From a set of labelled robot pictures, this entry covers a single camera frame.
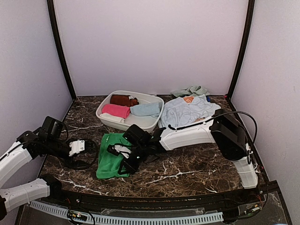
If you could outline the green microfiber towel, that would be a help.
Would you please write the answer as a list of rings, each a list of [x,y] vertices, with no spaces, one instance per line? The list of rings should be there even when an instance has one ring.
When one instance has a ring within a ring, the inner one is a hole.
[[[131,146],[131,143],[123,138],[123,133],[104,134],[100,144],[98,156],[98,168],[96,177],[98,179],[110,179],[113,177],[129,177],[129,173],[118,174],[120,163],[123,160],[123,155],[114,155],[107,151],[109,145],[124,144]]]

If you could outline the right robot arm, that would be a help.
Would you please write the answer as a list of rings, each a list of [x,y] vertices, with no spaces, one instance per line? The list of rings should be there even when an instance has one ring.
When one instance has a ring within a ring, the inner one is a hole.
[[[240,176],[244,189],[240,191],[239,199],[243,203],[250,203],[257,196],[258,175],[246,129],[234,118],[235,114],[236,111],[218,109],[214,115],[199,122],[182,127],[168,125],[155,130],[153,134],[133,124],[123,134],[129,144],[113,144],[108,150],[124,157],[119,174],[134,174],[141,162],[150,155],[195,144],[215,143],[222,156],[234,164]]]

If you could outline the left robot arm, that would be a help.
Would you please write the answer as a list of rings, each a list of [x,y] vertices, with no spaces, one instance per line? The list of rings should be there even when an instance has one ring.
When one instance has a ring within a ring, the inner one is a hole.
[[[60,138],[67,126],[50,116],[35,131],[21,134],[12,146],[0,157],[0,184],[3,186],[19,169],[37,157],[50,155],[60,160],[63,165],[73,170],[90,168],[91,162],[76,160],[80,154],[98,153],[98,145],[89,139]],[[0,218],[21,205],[40,198],[49,197],[55,204],[66,201],[66,193],[61,190],[62,183],[51,174],[46,174],[32,182],[13,188],[0,189]]]

